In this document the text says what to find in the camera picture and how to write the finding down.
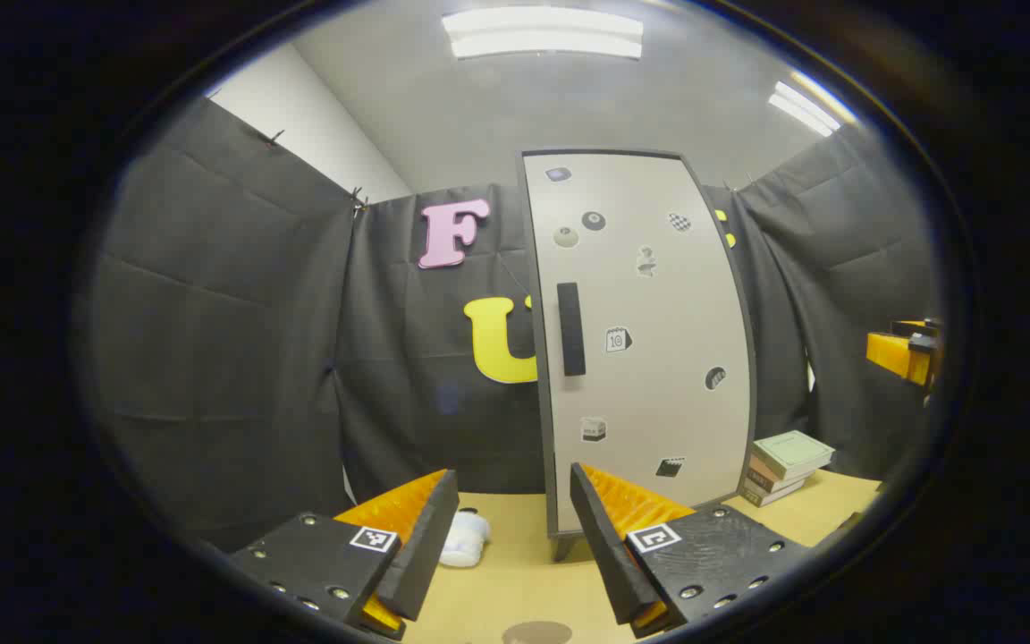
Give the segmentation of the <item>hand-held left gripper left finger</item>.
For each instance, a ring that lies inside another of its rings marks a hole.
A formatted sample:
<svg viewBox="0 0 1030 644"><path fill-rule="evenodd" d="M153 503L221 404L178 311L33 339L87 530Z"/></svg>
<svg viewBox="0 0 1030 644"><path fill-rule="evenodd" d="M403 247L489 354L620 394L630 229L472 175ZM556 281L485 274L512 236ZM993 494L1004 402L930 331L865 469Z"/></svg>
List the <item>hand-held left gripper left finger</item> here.
<svg viewBox="0 0 1030 644"><path fill-rule="evenodd" d="M458 506L457 473L442 469L333 517L303 511L229 558L310 614L401 640L424 607Z"/></svg>

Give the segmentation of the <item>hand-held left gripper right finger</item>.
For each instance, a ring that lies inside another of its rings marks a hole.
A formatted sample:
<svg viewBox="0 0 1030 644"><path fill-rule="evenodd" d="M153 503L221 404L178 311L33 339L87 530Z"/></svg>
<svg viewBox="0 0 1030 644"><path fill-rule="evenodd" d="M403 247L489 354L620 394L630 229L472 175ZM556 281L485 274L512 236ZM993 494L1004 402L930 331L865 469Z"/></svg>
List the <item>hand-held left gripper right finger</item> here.
<svg viewBox="0 0 1030 644"><path fill-rule="evenodd" d="M571 464L570 500L614 619L638 639L712 623L810 555L731 506L692 509L594 466Z"/></svg>

